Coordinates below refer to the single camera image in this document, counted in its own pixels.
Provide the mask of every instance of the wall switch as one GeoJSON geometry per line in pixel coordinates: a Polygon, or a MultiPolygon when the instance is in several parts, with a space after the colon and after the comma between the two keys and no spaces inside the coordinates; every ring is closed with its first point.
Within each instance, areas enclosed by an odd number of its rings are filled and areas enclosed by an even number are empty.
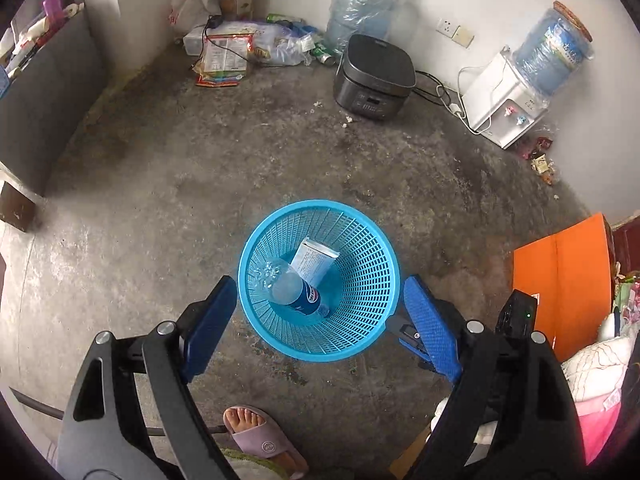
{"type": "Polygon", "coordinates": [[[453,38],[457,28],[459,28],[457,23],[450,22],[444,18],[440,18],[438,20],[438,25],[436,25],[436,30],[440,34],[444,34],[447,38],[453,38]]]}
{"type": "Polygon", "coordinates": [[[465,27],[458,27],[451,37],[453,41],[465,48],[469,48],[469,45],[474,40],[474,38],[475,36],[468,30],[466,30],[465,27]]]}

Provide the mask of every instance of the wooden lid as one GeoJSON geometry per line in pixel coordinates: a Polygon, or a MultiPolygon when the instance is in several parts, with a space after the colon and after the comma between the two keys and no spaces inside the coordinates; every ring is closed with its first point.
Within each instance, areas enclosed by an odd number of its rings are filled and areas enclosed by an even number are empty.
{"type": "Polygon", "coordinates": [[[556,0],[554,1],[554,9],[568,19],[578,30],[580,30],[589,43],[593,41],[591,33],[587,30],[587,27],[584,26],[584,23],[581,22],[580,18],[572,13],[564,4],[556,0]]]}

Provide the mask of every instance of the concrete floor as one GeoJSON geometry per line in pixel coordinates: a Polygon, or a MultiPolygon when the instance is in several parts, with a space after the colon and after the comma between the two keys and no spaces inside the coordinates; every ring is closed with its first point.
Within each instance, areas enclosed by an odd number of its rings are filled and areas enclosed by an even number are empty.
{"type": "MultiPolygon", "coordinates": [[[[331,69],[256,70],[238,88],[203,89],[191,61],[171,47],[85,121],[33,233],[4,229],[2,374],[43,402],[65,407],[98,331],[146,333],[235,277],[252,229],[287,203],[356,207],[385,231],[403,276],[419,273],[488,324],[511,290],[511,251],[584,216],[562,185],[414,95],[388,123],[343,128],[331,69]]],[[[205,420],[260,407],[316,470],[384,476],[449,392],[388,335],[342,362],[294,361],[265,346],[240,306],[219,350],[191,386],[205,420]]],[[[144,379],[140,391],[158,424],[144,379]]]]}

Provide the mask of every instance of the metal screw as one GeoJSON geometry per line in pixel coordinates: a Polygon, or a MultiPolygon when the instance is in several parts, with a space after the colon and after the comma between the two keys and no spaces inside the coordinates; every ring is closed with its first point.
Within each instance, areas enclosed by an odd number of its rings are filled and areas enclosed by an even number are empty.
{"type": "Polygon", "coordinates": [[[542,332],[531,332],[531,340],[534,343],[538,343],[539,345],[542,345],[543,342],[546,341],[546,337],[542,332]]]}
{"type": "Polygon", "coordinates": [[[158,325],[158,333],[160,335],[168,335],[175,329],[175,323],[173,321],[163,321],[158,325]]]}
{"type": "Polygon", "coordinates": [[[466,329],[472,334],[479,334],[484,330],[484,325],[475,319],[472,319],[466,324],[466,329]]]}
{"type": "Polygon", "coordinates": [[[96,337],[95,337],[95,342],[98,345],[102,345],[105,344],[109,341],[109,339],[111,339],[111,333],[104,331],[104,332],[100,332],[96,337]]]}

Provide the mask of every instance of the blue plastic basket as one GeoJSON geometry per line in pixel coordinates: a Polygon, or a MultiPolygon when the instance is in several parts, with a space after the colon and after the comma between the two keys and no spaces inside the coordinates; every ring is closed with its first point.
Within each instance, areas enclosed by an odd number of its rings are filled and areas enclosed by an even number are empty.
{"type": "Polygon", "coordinates": [[[327,362],[357,354],[380,336],[398,304],[400,272],[391,244],[366,216],[338,202],[307,200],[258,225],[242,251],[238,283],[244,312],[269,345],[296,359],[327,362]],[[320,322],[269,303],[252,283],[265,259],[290,262],[307,236],[340,252],[318,286],[332,310],[320,322]]]}

